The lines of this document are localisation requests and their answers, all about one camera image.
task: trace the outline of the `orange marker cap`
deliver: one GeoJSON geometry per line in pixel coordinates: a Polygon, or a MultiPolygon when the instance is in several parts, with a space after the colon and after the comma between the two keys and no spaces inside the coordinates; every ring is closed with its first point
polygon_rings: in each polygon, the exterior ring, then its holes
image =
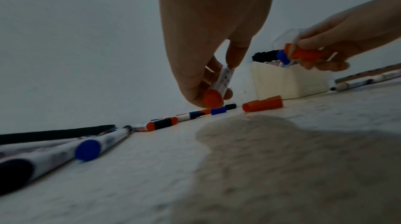
{"type": "Polygon", "coordinates": [[[252,102],[247,102],[242,105],[242,109],[245,112],[255,112],[266,109],[278,109],[282,107],[283,107],[283,100],[279,95],[261,101],[256,100],[252,102]]]}
{"type": "Polygon", "coordinates": [[[211,109],[203,109],[200,112],[205,113],[205,115],[209,115],[211,113],[211,109]]]}
{"type": "MultiPolygon", "coordinates": [[[[284,52],[288,55],[291,44],[287,43],[284,48],[284,52]]],[[[322,57],[322,51],[319,50],[304,50],[299,47],[295,48],[292,53],[293,59],[302,59],[305,61],[316,61],[322,57]]]]}
{"type": "Polygon", "coordinates": [[[176,118],[176,117],[171,117],[171,124],[172,124],[172,125],[178,124],[178,118],[176,118]]]}
{"type": "Polygon", "coordinates": [[[155,130],[155,123],[154,122],[149,122],[146,124],[146,129],[148,132],[154,131],[155,130]]]}
{"type": "Polygon", "coordinates": [[[211,109],[219,108],[223,103],[223,97],[214,89],[208,89],[203,96],[203,103],[211,109]]]}

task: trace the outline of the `blue marker cap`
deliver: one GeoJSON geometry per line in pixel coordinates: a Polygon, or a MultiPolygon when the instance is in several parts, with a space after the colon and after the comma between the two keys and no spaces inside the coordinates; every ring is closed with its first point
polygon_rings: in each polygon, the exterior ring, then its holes
{"type": "Polygon", "coordinates": [[[218,108],[218,109],[211,109],[210,110],[210,113],[212,115],[217,115],[217,114],[221,114],[221,113],[225,113],[225,112],[227,112],[227,108],[226,107],[221,107],[221,108],[218,108]]]}
{"type": "Polygon", "coordinates": [[[287,66],[291,63],[291,60],[288,59],[287,54],[284,51],[279,51],[276,54],[276,57],[283,63],[283,65],[287,66]]]}
{"type": "Polygon", "coordinates": [[[100,155],[101,145],[97,140],[86,140],[75,149],[75,158],[78,160],[94,160],[100,155]]]}

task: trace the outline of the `white wall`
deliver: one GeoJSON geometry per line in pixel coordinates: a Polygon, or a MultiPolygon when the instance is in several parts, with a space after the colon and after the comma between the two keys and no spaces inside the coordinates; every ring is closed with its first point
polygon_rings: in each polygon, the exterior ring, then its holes
{"type": "MultiPolygon", "coordinates": [[[[233,77],[233,100],[256,98],[250,57],[270,50],[279,34],[365,1],[274,0],[233,77]]],[[[221,61],[226,47],[216,52],[221,61]]],[[[341,75],[399,63],[400,48],[355,58],[341,75]]],[[[170,73],[157,0],[0,0],[0,87],[0,133],[134,124],[194,110],[170,73]]]]}

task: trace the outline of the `white box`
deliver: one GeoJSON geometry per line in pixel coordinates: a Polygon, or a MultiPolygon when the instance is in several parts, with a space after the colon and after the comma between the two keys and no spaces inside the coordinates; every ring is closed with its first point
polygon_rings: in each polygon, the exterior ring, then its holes
{"type": "Polygon", "coordinates": [[[277,95],[284,100],[293,99],[330,89],[329,73],[315,68],[308,71],[299,64],[279,67],[252,62],[251,72],[259,100],[277,95]]]}

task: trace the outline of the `hand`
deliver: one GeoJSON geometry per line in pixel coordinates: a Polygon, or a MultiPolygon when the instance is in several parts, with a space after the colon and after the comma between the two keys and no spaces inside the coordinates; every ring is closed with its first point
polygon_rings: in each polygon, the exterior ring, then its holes
{"type": "Polygon", "coordinates": [[[300,61],[310,70],[343,71],[348,58],[390,43],[401,36],[401,0],[373,0],[339,14],[301,33],[294,45],[302,49],[323,48],[321,60],[300,61]]]}
{"type": "MultiPolygon", "coordinates": [[[[238,67],[262,28],[272,0],[159,0],[167,57],[180,91],[204,107],[203,95],[222,64],[214,52],[226,40],[226,62],[238,67]]],[[[233,92],[228,89],[224,99],[233,92]]]]}

